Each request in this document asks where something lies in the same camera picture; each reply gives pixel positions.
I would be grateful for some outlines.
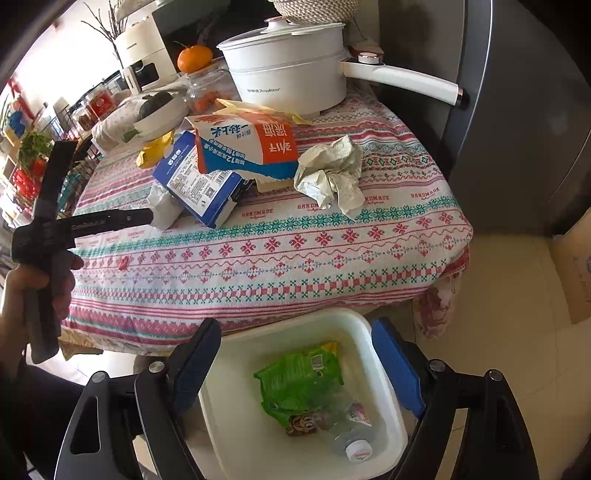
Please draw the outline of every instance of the wicker basket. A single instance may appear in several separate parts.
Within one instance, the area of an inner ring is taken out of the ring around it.
[[[348,22],[359,9],[360,0],[270,0],[281,15],[295,23]]]

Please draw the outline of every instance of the white plastic bin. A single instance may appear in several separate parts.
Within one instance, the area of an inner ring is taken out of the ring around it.
[[[281,355],[339,343],[345,387],[376,428],[374,454],[353,464],[320,435],[290,437],[261,407],[252,374]],[[236,333],[222,346],[199,392],[213,448],[228,480],[365,480],[390,470],[407,444],[400,407],[371,342],[371,327],[349,309],[326,309]]]

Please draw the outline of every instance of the table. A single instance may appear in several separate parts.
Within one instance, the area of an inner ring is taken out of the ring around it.
[[[75,273],[62,340],[147,355],[172,350],[205,317],[230,333],[328,306],[421,294],[417,313],[433,304],[436,281],[466,267],[472,238],[439,168],[365,90],[349,89],[312,122],[294,128],[300,152],[345,134],[363,149],[366,205],[356,220],[283,189],[246,195],[215,230],[186,215],[164,232],[142,226],[79,239],[85,267]],[[136,155],[103,159],[76,213],[146,206],[153,179]],[[440,317],[429,326],[419,316],[423,332],[439,334],[448,321]]]

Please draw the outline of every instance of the paper wrapper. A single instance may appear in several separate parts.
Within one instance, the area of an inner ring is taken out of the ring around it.
[[[332,205],[336,193],[341,212],[354,219],[365,203],[359,189],[362,159],[361,147],[348,135],[330,145],[315,145],[298,159],[294,187],[316,200],[320,210]]]

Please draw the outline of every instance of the yellow paper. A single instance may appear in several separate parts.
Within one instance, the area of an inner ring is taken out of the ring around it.
[[[254,103],[247,102],[238,102],[237,100],[225,100],[223,98],[218,98],[217,101],[220,102],[225,108],[222,108],[221,110],[218,110],[215,113],[264,113],[265,115],[274,116],[276,118],[287,120],[288,122],[293,122],[296,125],[311,125],[311,123],[309,123],[307,120],[304,120],[302,117],[296,115],[295,113],[278,112],[277,110],[273,110],[272,108],[269,108],[267,106],[256,105]]]

